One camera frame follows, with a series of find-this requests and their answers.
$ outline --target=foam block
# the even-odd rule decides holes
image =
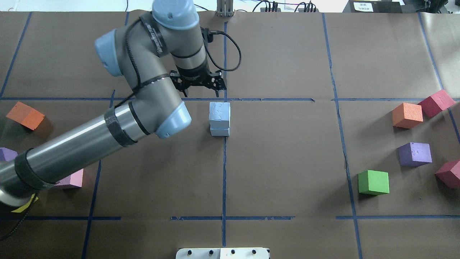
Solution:
[[[445,163],[435,175],[449,188],[460,188],[460,160]]]
[[[410,142],[398,147],[399,164],[404,166],[421,166],[432,162],[430,145]]]
[[[6,117],[31,130],[35,130],[45,118],[43,114],[22,102],[17,102]]]
[[[423,112],[430,118],[454,104],[454,100],[444,89],[434,93],[419,103],[419,105],[422,106]]]
[[[230,128],[221,129],[221,128],[211,128],[212,136],[230,136]]]
[[[21,213],[21,212],[25,211],[25,210],[27,209],[27,207],[30,205],[30,203],[32,202],[32,197],[33,197],[33,196],[34,196],[34,195],[32,195],[32,196],[30,197],[30,200],[28,201],[28,203],[22,205],[21,207],[17,208],[16,210],[14,210],[14,211],[12,211],[12,212],[13,212],[13,213]]]
[[[411,129],[423,122],[422,106],[402,103],[393,111],[393,126]]]
[[[230,128],[230,103],[210,102],[209,103],[209,124],[211,128]]]
[[[57,189],[80,188],[82,186],[82,183],[83,183],[83,169],[80,169],[77,172],[57,182],[54,188],[57,188]]]
[[[381,195],[390,193],[388,173],[367,170],[358,174],[358,189],[361,194]]]
[[[17,152],[6,147],[0,147],[0,161],[9,162],[17,157]]]

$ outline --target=black cable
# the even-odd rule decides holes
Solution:
[[[204,44],[204,48],[206,50],[206,53],[207,55],[209,56],[209,59],[211,60],[211,62],[214,64],[214,66],[216,66],[217,68],[219,68],[220,70],[223,70],[223,71],[235,71],[238,69],[238,67],[240,67],[241,65],[241,50],[240,50],[240,46],[238,46],[238,44],[228,35],[226,34],[225,32],[223,31],[220,31],[220,30],[212,30],[209,32],[210,34],[213,34],[213,35],[224,35],[224,36],[227,36],[227,38],[230,39],[230,41],[235,45],[236,49],[238,50],[238,55],[240,56],[240,59],[238,61],[238,65],[236,65],[236,67],[232,68],[232,69],[225,69],[223,67],[220,67],[219,65],[216,64],[216,62],[213,60],[213,58],[211,57],[211,54],[209,54],[209,51],[207,49],[207,44],[205,43]]]
[[[313,4],[310,0],[310,2],[308,3],[308,8],[307,8],[307,12],[316,12],[316,5]]]
[[[255,1],[259,1],[259,2],[265,2],[266,0],[255,0]],[[290,5],[290,6],[296,6],[297,4],[290,4],[290,3],[278,3],[280,5]]]
[[[128,52],[128,56],[129,56],[129,60],[131,61],[131,64],[132,64],[132,67],[134,68],[134,72],[136,72],[136,77],[137,77],[137,80],[138,80],[138,83],[136,85],[136,87],[134,88],[133,90],[133,93],[130,94],[128,97],[126,97],[123,101],[121,101],[119,104],[115,105],[115,108],[118,108],[120,107],[122,104],[124,104],[125,102],[127,102],[131,97],[133,97],[136,93],[137,93],[137,90],[139,89],[140,85],[141,85],[141,76],[139,74],[139,69],[138,69],[138,66],[136,65],[136,62],[134,61],[134,57],[132,56],[132,52],[131,52],[131,48],[129,46],[129,33],[131,32],[131,29],[138,23],[140,22],[140,18],[137,19],[134,23],[132,23],[128,29],[126,29],[126,34],[125,34],[125,45],[126,45],[126,52]]]
[[[296,11],[297,11],[297,9],[299,8],[299,6],[300,6],[301,4],[303,4],[303,5],[304,5],[304,12],[305,12],[305,10],[307,9],[307,3],[305,3],[305,2],[301,2],[301,3],[299,3],[299,4],[298,4],[298,5],[295,7],[295,10],[294,10],[294,12],[296,12]]]
[[[270,2],[269,2],[268,0],[263,0],[263,1],[260,1],[258,4],[256,4],[256,6],[254,7],[253,11],[255,11],[256,8],[257,8],[261,3],[265,3],[265,12],[267,12],[267,3],[268,3],[268,9],[271,8]]]
[[[206,10],[206,11],[209,11],[208,9],[206,9],[206,8],[204,8],[204,7],[202,7],[202,6],[199,6],[199,5],[195,5],[195,6],[201,8],[201,9],[204,9],[204,10]]]
[[[16,226],[14,226],[13,230],[11,230],[8,234],[0,237],[0,241],[3,241],[5,239],[7,239],[8,237],[10,237],[11,235],[14,234],[14,232],[16,232],[16,230],[19,228],[19,226],[23,223],[23,221],[26,219],[27,215],[29,214],[30,210],[32,209],[32,207],[34,206],[35,204],[35,198],[37,198],[38,194],[34,194],[34,196],[32,197],[32,201],[30,202],[29,206],[27,207],[26,209],[26,212],[24,213],[23,217],[21,218],[21,220],[16,224]]]
[[[135,93],[133,92],[133,93],[130,94],[128,97],[126,97],[125,99],[123,99],[123,101],[121,101],[119,104],[115,105],[115,106],[114,106],[114,109],[120,107],[122,104],[124,104],[125,102],[129,101],[129,99],[131,99],[131,97],[133,97],[134,95],[135,95]]]

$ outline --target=black velcro strap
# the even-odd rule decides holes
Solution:
[[[112,137],[123,147],[128,147],[137,141],[132,140],[126,131],[121,129],[120,123],[115,116],[115,109],[110,108],[104,113],[105,125],[109,129]]]
[[[160,29],[158,28],[157,22],[153,19],[151,12],[146,12],[145,14],[139,17],[142,21],[142,25],[144,26],[147,34],[149,35],[150,39],[152,40],[153,45],[155,46],[155,50],[157,55],[161,58],[165,55],[168,55],[168,49],[166,47],[165,40],[161,35]]]
[[[32,187],[35,190],[41,191],[46,190],[55,185],[55,183],[49,183],[41,180],[35,173],[34,170],[29,165],[27,161],[27,153],[31,149],[27,150],[26,152],[18,155],[14,159],[14,170],[16,171],[17,176],[27,185]]]

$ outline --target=red foam block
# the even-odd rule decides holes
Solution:
[[[419,105],[422,106],[423,112],[430,118],[454,104],[454,100],[444,89],[434,93],[419,103]]]
[[[449,188],[460,188],[460,160],[445,163],[435,175]]]

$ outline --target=light blue foam block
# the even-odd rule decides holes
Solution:
[[[211,128],[211,136],[230,136],[230,128]]]
[[[211,129],[230,128],[230,103],[210,102],[209,103],[209,124]]]

